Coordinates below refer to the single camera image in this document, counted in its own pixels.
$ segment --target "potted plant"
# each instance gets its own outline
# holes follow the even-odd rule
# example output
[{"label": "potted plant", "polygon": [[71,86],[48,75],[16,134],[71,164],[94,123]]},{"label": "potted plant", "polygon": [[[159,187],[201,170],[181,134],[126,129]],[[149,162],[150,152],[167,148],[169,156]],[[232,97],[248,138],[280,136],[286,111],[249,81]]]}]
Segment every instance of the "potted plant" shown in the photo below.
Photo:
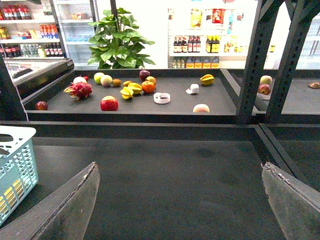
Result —
[{"label": "potted plant", "polygon": [[89,23],[96,27],[95,34],[89,39],[91,57],[88,65],[99,63],[98,69],[138,69],[145,67],[144,63],[155,63],[148,59],[150,55],[140,54],[144,45],[155,42],[144,38],[136,29],[131,12],[122,7],[117,10],[115,17],[111,10],[104,10],[106,16],[100,21]]}]

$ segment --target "glass door fridge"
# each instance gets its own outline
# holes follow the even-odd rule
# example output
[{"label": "glass door fridge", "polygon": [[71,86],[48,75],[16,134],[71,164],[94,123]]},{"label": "glass door fridge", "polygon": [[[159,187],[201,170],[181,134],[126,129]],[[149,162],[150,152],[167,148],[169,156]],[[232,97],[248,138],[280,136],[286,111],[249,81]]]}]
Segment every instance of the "glass door fridge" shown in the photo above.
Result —
[{"label": "glass door fridge", "polygon": [[88,40],[95,34],[89,23],[99,20],[96,0],[52,0],[52,4],[67,58],[73,60],[75,68],[88,66]]}]

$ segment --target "roll of tape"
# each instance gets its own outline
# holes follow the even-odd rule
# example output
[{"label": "roll of tape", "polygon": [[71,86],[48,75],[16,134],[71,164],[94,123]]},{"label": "roll of tape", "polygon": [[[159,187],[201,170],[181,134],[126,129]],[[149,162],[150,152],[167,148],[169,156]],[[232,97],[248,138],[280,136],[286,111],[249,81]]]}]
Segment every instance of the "roll of tape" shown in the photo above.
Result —
[{"label": "roll of tape", "polygon": [[188,94],[197,94],[199,92],[198,84],[191,84],[190,88],[185,90]]},{"label": "roll of tape", "polygon": [[153,95],[153,99],[157,104],[167,104],[170,102],[170,94],[157,92]]}]

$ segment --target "dragon fruit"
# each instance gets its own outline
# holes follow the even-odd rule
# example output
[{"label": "dragon fruit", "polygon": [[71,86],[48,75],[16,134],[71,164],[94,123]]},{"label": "dragon fruit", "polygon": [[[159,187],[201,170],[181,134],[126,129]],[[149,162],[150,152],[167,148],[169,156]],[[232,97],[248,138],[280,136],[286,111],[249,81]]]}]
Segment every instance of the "dragon fruit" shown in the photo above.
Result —
[{"label": "dragon fruit", "polygon": [[71,86],[67,87],[64,91],[71,95],[71,98],[77,98],[77,101],[80,99],[86,99],[92,93],[91,85],[85,82],[71,83]]}]

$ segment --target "shelf post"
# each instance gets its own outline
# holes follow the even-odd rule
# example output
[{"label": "shelf post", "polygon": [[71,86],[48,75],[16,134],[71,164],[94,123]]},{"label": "shelf post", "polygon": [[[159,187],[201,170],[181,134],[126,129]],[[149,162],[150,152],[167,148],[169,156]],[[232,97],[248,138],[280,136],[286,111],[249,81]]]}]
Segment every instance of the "shelf post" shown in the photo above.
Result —
[{"label": "shelf post", "polygon": [[14,86],[4,59],[0,56],[0,120],[27,121],[18,89]]},{"label": "shelf post", "polygon": [[239,105],[236,110],[239,124],[247,124],[251,119],[278,11],[283,2],[284,0],[258,1],[245,62]]},{"label": "shelf post", "polygon": [[320,4],[318,0],[297,1],[279,69],[275,77],[273,91],[266,110],[267,123],[277,123],[280,120],[311,22],[319,12]]}]

